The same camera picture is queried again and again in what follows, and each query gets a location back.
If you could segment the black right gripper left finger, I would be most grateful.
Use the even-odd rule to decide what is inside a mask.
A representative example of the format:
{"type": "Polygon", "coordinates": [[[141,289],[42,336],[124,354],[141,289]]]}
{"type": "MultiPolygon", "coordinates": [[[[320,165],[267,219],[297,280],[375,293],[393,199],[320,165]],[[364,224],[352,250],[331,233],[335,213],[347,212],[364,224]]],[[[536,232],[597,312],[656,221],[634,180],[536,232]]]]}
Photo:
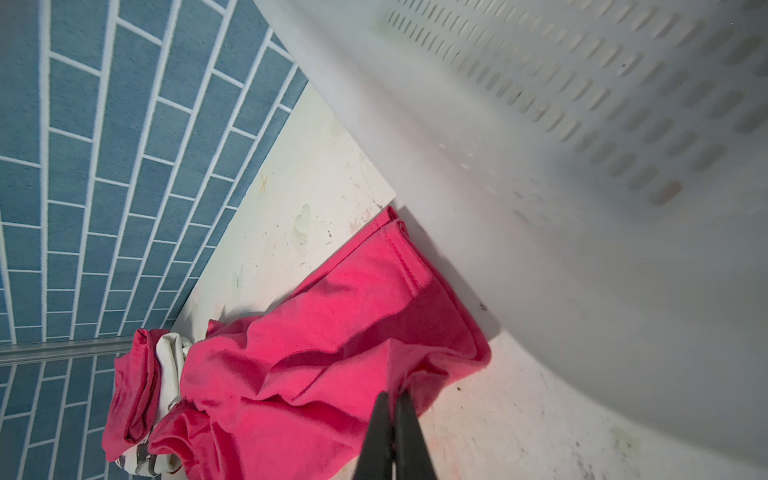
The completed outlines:
{"type": "Polygon", "coordinates": [[[389,395],[381,392],[375,401],[353,480],[391,480],[394,465],[394,430],[389,395]]]}

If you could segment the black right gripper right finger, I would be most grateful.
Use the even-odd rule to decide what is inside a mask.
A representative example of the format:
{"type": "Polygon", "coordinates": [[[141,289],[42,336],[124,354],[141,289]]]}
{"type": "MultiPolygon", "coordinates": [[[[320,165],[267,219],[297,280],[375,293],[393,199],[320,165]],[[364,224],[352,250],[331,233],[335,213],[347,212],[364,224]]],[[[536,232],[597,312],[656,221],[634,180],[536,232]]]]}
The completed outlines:
{"type": "Polygon", "coordinates": [[[398,480],[437,480],[418,415],[408,392],[396,401],[394,459],[398,480]]]}

